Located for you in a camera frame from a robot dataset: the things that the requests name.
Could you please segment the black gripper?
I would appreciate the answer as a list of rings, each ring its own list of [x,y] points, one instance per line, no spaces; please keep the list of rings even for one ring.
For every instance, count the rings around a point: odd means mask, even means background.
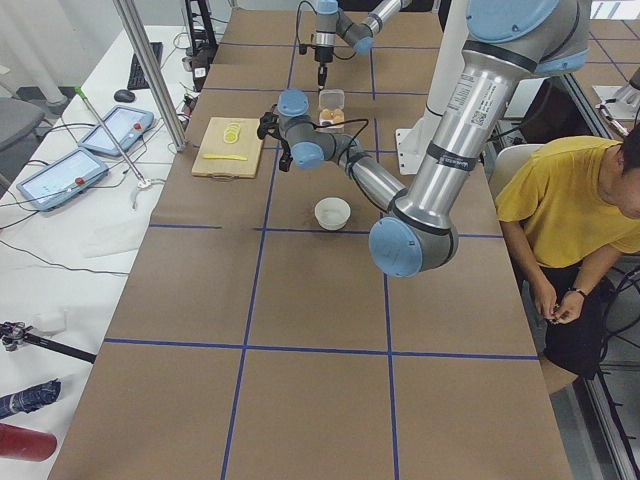
[[[290,155],[290,145],[286,140],[286,134],[284,133],[283,127],[281,125],[281,116],[276,115],[273,123],[274,127],[272,137],[278,141],[280,148],[285,153],[285,155],[282,155],[279,160],[279,170],[282,172],[287,172],[288,169],[290,169],[292,158]]]
[[[333,47],[316,45],[314,58],[319,63],[317,73],[318,90],[323,90],[326,86],[328,73],[328,68],[325,64],[329,64],[333,61]]]

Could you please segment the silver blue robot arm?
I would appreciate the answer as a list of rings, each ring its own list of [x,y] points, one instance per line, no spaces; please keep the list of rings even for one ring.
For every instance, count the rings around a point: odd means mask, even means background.
[[[315,3],[316,23],[312,46],[314,59],[318,63],[317,84],[322,91],[327,82],[328,65],[333,61],[336,39],[342,39],[358,55],[370,52],[374,38],[385,23],[412,0],[381,1],[360,23],[355,23],[336,0],[321,0]]]
[[[300,169],[336,163],[385,217],[369,234],[377,267],[411,277],[446,264],[458,233],[449,212],[503,117],[518,83],[579,69],[586,61],[588,1],[471,1],[464,9],[464,67],[410,187],[352,137],[318,130],[297,89],[277,103],[277,129]]]

